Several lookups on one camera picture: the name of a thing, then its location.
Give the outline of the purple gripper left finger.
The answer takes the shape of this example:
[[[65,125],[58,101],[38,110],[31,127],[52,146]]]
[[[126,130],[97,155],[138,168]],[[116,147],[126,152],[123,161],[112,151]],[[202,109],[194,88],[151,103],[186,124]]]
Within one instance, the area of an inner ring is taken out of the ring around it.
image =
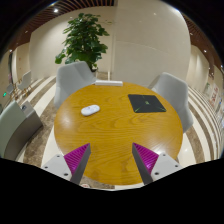
[[[90,154],[90,144],[87,143],[66,155],[55,155],[42,166],[42,169],[79,185]]]

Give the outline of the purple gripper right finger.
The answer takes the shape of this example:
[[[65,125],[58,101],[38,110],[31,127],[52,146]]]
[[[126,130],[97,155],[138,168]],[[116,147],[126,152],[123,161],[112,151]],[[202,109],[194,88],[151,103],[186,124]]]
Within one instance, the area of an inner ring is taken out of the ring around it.
[[[132,154],[145,185],[182,169],[181,165],[168,154],[157,154],[137,143],[132,144]]]

